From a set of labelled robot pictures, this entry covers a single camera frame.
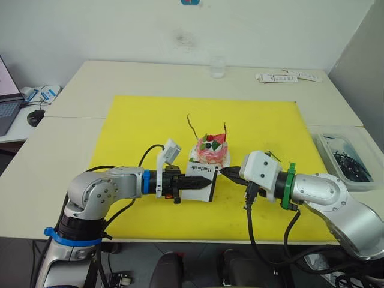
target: table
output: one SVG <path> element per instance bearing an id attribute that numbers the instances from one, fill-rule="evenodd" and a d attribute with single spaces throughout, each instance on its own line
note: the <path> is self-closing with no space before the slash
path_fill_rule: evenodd
<path id="1" fill-rule="evenodd" d="M 213 79 L 200 66 L 84 63 L 0 177 L 0 236 L 44 238 L 44 228 L 58 218 L 69 182 L 88 167 L 116 94 L 291 100 L 308 125 L 362 125 L 324 72 L 311 71 L 324 78 L 322 83 L 266 85 L 254 79 L 256 73 L 276 71 L 228 68 L 224 78 Z M 373 141 L 368 133 L 367 139 Z M 384 218 L 384 193 L 369 193 L 356 198 Z"/>
<path id="2" fill-rule="evenodd" d="M 229 67 L 223 78 L 206 66 L 88 61 L 71 79 L 46 116 L 105 118 L 116 95 L 296 101 L 307 125 L 353 125 L 362 122 L 324 71 L 300 70 L 324 79 L 263 84 L 256 73 L 280 69 Z"/>

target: plastic container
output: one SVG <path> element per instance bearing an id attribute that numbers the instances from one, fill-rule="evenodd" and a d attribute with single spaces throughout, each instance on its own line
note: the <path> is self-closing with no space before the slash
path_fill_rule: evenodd
<path id="1" fill-rule="evenodd" d="M 364 128 L 316 126 L 309 130 L 328 173 L 340 178 L 349 191 L 384 187 L 383 153 Z"/>

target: clear plastic cup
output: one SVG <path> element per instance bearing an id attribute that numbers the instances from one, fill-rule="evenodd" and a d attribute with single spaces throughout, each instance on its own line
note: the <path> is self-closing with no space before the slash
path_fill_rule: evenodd
<path id="1" fill-rule="evenodd" d="M 212 56 L 209 68 L 213 78 L 222 78 L 226 72 L 226 62 L 224 56 Z"/>

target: white label card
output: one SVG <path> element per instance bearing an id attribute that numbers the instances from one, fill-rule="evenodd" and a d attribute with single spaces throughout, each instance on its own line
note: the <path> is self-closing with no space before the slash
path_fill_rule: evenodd
<path id="1" fill-rule="evenodd" d="M 255 77 L 260 83 L 294 83 L 298 81 L 296 76 L 283 74 L 257 74 Z"/>
<path id="2" fill-rule="evenodd" d="M 288 70 L 288 69 L 283 69 L 283 71 L 287 72 L 289 75 L 294 75 L 299 79 L 315 81 L 315 82 L 322 82 L 323 81 L 323 79 L 321 77 L 313 75 L 313 74 L 308 74 L 305 72 L 299 72 L 299 71 Z"/>
<path id="3" fill-rule="evenodd" d="M 218 167 L 215 165 L 188 162 L 186 176 L 203 176 L 211 180 L 212 183 L 202 189 L 183 190 L 181 199 L 211 202 L 214 196 L 217 172 Z"/>

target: cable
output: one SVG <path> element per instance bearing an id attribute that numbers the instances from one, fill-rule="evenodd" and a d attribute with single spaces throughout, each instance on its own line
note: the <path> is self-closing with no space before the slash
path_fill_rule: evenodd
<path id="1" fill-rule="evenodd" d="M 20 104 L 20 108 L 25 108 L 25 107 L 29 107 L 29 106 L 36 106 L 36 105 L 52 105 L 52 103 L 50 102 L 46 102 L 46 101 L 32 101 L 32 102 L 26 102 L 24 101 L 22 104 Z"/>
<path id="2" fill-rule="evenodd" d="M 150 152 L 150 150 L 154 149 L 155 147 L 161 147 L 164 150 L 164 145 L 162 145 L 162 144 L 155 144 L 155 145 L 152 145 L 151 147 L 149 147 L 147 149 L 147 151 L 145 151 L 143 157 L 141 158 L 141 160 L 139 162 L 139 167 L 141 167 L 141 165 L 143 164 L 143 161 L 144 161 L 146 155 Z"/>
<path id="3" fill-rule="evenodd" d="M 374 287 L 374 288 L 379 288 L 379 285 L 378 284 L 375 284 L 374 282 L 372 281 L 368 281 L 368 278 L 365 277 L 367 275 L 367 273 L 369 272 L 369 270 L 371 269 L 371 265 L 372 263 L 369 263 L 365 266 L 364 269 L 359 269 L 357 270 L 356 272 L 352 272 L 352 273 L 345 273 L 344 275 L 340 275 L 338 277 L 336 277 L 335 279 L 335 284 L 336 284 L 336 287 L 339 287 L 340 286 L 340 282 L 342 280 L 345 280 L 347 281 L 347 283 L 350 283 L 348 284 L 348 287 L 357 287 L 357 285 L 355 285 L 354 283 L 351 282 L 351 278 L 355 278 L 357 280 L 360 280 L 360 282 L 362 283 L 363 287 Z M 376 268 L 376 269 L 373 269 L 371 270 L 370 272 L 373 272 L 373 271 L 380 271 L 382 272 L 382 268 Z"/>
<path id="4" fill-rule="evenodd" d="M 112 267 L 110 266 L 110 253 L 108 253 L 108 267 L 111 274 L 113 274 Z"/>
<path id="5" fill-rule="evenodd" d="M 34 271 L 35 271 L 35 245 L 32 240 L 32 271 L 31 271 L 31 277 L 29 278 L 29 286 L 32 286 Z"/>
<path id="6" fill-rule="evenodd" d="M 59 219 L 58 219 L 58 221 L 56 222 L 56 225 L 55 225 L 55 231 L 56 231 L 56 232 L 57 232 L 57 230 L 58 230 L 58 228 L 59 228 L 61 218 L 62 218 L 62 216 L 63 216 L 63 214 L 64 214 L 64 208 L 65 208 L 65 206 L 67 205 L 68 201 L 69 201 L 69 197 L 68 197 L 68 194 L 66 194 L 65 197 L 64 197 L 64 201 L 63 201 L 63 203 L 62 203 L 62 206 L 61 206 Z"/>
<path id="7" fill-rule="evenodd" d="M 96 166 L 96 167 L 88 169 L 85 172 L 91 172 L 91 171 L 100 170 L 100 169 L 112 169 L 112 168 L 116 168 L 116 166 L 111 166 L 111 165 Z"/>
<path id="8" fill-rule="evenodd" d="M 271 265 L 274 268 L 280 268 L 280 267 L 287 266 L 289 264 L 293 264 L 293 263 L 295 263 L 296 261 L 298 261 L 299 259 L 303 258 L 306 255 L 318 253 L 318 252 L 321 252 L 321 251 L 334 250 L 335 249 L 335 247 L 332 247 L 332 246 L 328 246 L 328 247 L 327 246 L 325 246 L 325 247 L 324 246 L 313 246 L 313 247 L 310 247 L 310 248 L 306 249 L 303 252 L 300 252 L 300 253 L 290 257 L 286 261 L 283 261 L 283 262 L 272 262 L 272 261 L 269 261 L 268 259 L 266 259 L 263 256 L 263 254 L 261 254 L 261 252 L 259 251 L 259 249 L 258 249 L 258 247 L 256 245 L 256 242 L 254 240 L 253 225 L 252 225 L 252 213 L 251 213 L 251 211 L 252 211 L 251 210 L 251 203 L 247 203 L 248 234 L 249 234 L 249 237 L 250 237 L 251 246 L 252 246 L 254 252 L 257 254 L 257 256 L 267 265 Z M 348 265 L 348 264 L 338 265 L 338 266 L 333 267 L 332 269 L 341 269 L 341 268 L 345 268 L 345 267 L 349 267 L 349 266 L 350 265 Z M 328 271 L 327 271 L 327 273 L 323 273 L 323 271 L 314 271 L 314 272 L 315 272 L 315 274 L 328 274 L 329 273 Z"/>
<path id="9" fill-rule="evenodd" d="M 132 201 L 127 205 L 125 206 L 124 208 L 120 209 L 118 212 L 116 212 L 112 217 L 110 217 L 107 221 L 107 223 L 104 225 L 103 227 L 103 231 L 105 231 L 108 227 L 108 225 L 114 220 L 116 219 L 121 213 L 123 213 L 125 210 L 127 210 L 129 207 L 131 207 L 134 203 L 135 203 L 136 199 L 132 199 Z"/>
<path id="10" fill-rule="evenodd" d="M 288 224 L 287 229 L 284 233 L 284 251 L 285 251 L 286 255 L 288 256 L 288 258 L 292 257 L 292 255 L 289 251 L 289 247 L 288 247 L 289 233 L 290 233 L 293 225 L 295 225 L 296 221 L 299 219 L 300 215 L 301 215 L 301 212 L 300 212 L 300 210 L 298 210 L 297 213 L 295 214 L 295 216 L 292 218 L 292 220 Z M 300 263 L 297 263 L 297 262 L 295 262 L 294 264 L 296 265 L 297 268 L 299 268 L 300 270 L 302 270 L 304 272 L 307 272 L 310 274 L 317 274 L 317 275 L 330 274 L 330 273 L 333 273 L 336 271 L 340 271 L 342 269 L 356 267 L 355 263 L 345 263 L 345 264 L 340 264 L 340 265 L 337 265 L 337 266 L 334 266 L 331 268 L 326 268 L 326 269 L 321 269 L 321 270 L 313 270 L 313 269 L 304 267 Z"/>
<path id="11" fill-rule="evenodd" d="M 104 288 L 108 288 L 108 280 L 103 269 L 103 264 L 101 262 L 101 244 L 96 245 L 96 263 L 98 268 L 98 273 L 100 274 L 101 282 L 103 282 Z"/>

